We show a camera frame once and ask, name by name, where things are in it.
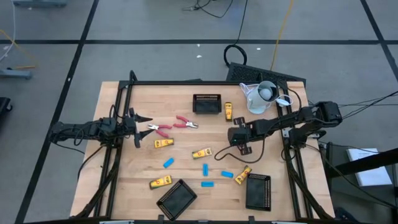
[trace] white paper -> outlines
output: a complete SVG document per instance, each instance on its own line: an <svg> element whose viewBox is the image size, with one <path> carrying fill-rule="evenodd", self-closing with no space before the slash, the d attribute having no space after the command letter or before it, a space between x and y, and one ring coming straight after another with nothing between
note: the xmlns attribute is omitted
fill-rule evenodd
<svg viewBox="0 0 398 224"><path fill-rule="evenodd" d="M368 156L372 156L378 153L377 149L364 149L367 151L372 151L372 152L366 152L360 149L347 149L348 157L350 161L355 161L357 159L362 159ZM387 173L387 170L385 167L379 167L376 169L372 170L367 170L367 171L362 171L359 173L355 174L359 186L365 187L365 186L375 186L375 185L391 185L391 179Z"/></svg>

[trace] yellow block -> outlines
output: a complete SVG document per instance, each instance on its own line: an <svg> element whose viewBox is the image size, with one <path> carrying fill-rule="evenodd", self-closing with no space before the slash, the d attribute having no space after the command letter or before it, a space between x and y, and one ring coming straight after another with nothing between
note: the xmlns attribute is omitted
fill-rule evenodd
<svg viewBox="0 0 398 224"><path fill-rule="evenodd" d="M251 168L249 166L244 166L244 170L241 174L239 174L236 178L235 181L240 185L243 183L245 178L249 175L251 172Z"/></svg>
<svg viewBox="0 0 398 224"><path fill-rule="evenodd" d="M232 103L225 103L225 120L232 121Z"/></svg>
<svg viewBox="0 0 398 224"><path fill-rule="evenodd" d="M149 188L151 190L153 190L153 189L156 189L158 187L165 186L165 185L168 185L168 184L171 184L171 183L172 183L172 176L171 175L167 175L167 176L165 176L163 178L159 178L157 180L151 181L149 183Z"/></svg>
<svg viewBox="0 0 398 224"><path fill-rule="evenodd" d="M213 152L211 151L211 148L200 149L199 151L192 152L192 157L194 159L199 159L199 158L202 158L202 157L205 157L205 156L210 156L210 155L212 155L212 153Z"/></svg>
<svg viewBox="0 0 398 224"><path fill-rule="evenodd" d="M155 148L171 146L173 144L174 144L174 139L155 140Z"/></svg>

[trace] red handle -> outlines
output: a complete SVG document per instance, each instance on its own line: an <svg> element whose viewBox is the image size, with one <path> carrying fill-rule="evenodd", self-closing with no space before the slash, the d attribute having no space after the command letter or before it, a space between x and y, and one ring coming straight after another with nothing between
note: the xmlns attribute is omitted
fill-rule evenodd
<svg viewBox="0 0 398 224"><path fill-rule="evenodd" d="M169 135L164 133L163 131L155 130L157 134L161 135L162 137L169 138Z"/></svg>
<svg viewBox="0 0 398 224"><path fill-rule="evenodd" d="M173 124L173 126L176 128L186 128L187 127L186 124Z"/></svg>
<svg viewBox="0 0 398 224"><path fill-rule="evenodd" d="M177 119L180 119L180 120L182 120L182 121L185 121L185 122L189 122L189 120L188 120L187 118L184 118L183 116L177 115L176 118L177 118Z"/></svg>
<svg viewBox="0 0 398 224"><path fill-rule="evenodd" d="M167 125L167 124L160 124L159 128L167 128L167 129L172 129L172 126Z"/></svg>

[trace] yellow cable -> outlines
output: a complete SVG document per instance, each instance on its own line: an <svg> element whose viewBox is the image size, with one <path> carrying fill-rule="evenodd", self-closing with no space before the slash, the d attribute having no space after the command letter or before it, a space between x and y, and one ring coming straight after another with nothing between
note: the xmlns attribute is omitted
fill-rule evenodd
<svg viewBox="0 0 398 224"><path fill-rule="evenodd" d="M273 66L274 66L274 62L275 62L276 55L277 55L277 51L278 51L279 40L280 40L280 38L282 37L282 32L284 31L285 24L286 24L286 20L287 20L289 14L290 14L290 11L292 10L293 1L294 1L294 0L290 0L289 9L288 9L287 12L286 12L286 15L285 15L284 21L283 21L283 23L282 23L282 26L280 27L278 39L276 40L276 44L275 44L274 56L272 57L272 63L271 63L270 71L272 71L272 68L273 68Z"/></svg>
<svg viewBox="0 0 398 224"><path fill-rule="evenodd" d="M18 50L20 50L20 51L21 51L22 53L24 53L27 57L29 57L29 58L33 61L33 63L35 64L35 65L28 65L28 66L18 66L18 67L15 67L15 69L26 69L26 68L35 68L35 67L36 67L37 61L36 61L35 57L33 57L30 53L28 53L26 50L24 50L22 47L20 47L17 43L15 43L15 41L12 40L11 37L9 37L9 36L7 35L7 33L6 33L4 30L0 30L0 33L4 34L4 35L6 36L6 38L7 38L8 40L10 40L10 41L15 45L15 47L16 47Z"/></svg>

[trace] gray floor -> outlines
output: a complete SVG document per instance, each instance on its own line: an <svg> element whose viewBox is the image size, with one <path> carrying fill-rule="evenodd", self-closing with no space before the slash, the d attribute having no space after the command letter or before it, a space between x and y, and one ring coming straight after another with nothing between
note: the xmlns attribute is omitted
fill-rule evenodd
<svg viewBox="0 0 398 224"><path fill-rule="evenodd" d="M80 39L93 0L69 0L63 9L16 8L18 39ZM100 0L87 39L235 39L244 1L234 1L223 19L201 11L181 11L188 0ZM221 14L229 1L212 2L208 10ZM395 0L368 1L384 38L398 39ZM276 39L288 0L250 0L242 39ZM12 11L0 2L0 29L12 34ZM298 0L283 39L377 40L360 1ZM139 80L225 80L225 44L85 45L72 80L61 121L92 119L101 82L127 79L133 69ZM31 80L0 80L0 96L12 98L14 110L0 132L0 223L16 218L43 145L45 133L72 62L76 45L23 45L39 61ZM268 69L274 45L241 45L248 65ZM398 57L398 45L389 46ZM241 62L238 52L228 58ZM0 67L29 61L14 49ZM280 45L274 70L307 79L312 101L353 103L387 95L398 89L380 45ZM398 103L397 98L386 100ZM372 107L329 130L325 140L388 150L396 147L398 108ZM84 150L85 143L79 147ZM67 218L82 155L51 146L29 207L26 222ZM388 223L389 211L361 200L333 194L335 206L345 206L360 221Z"/></svg>

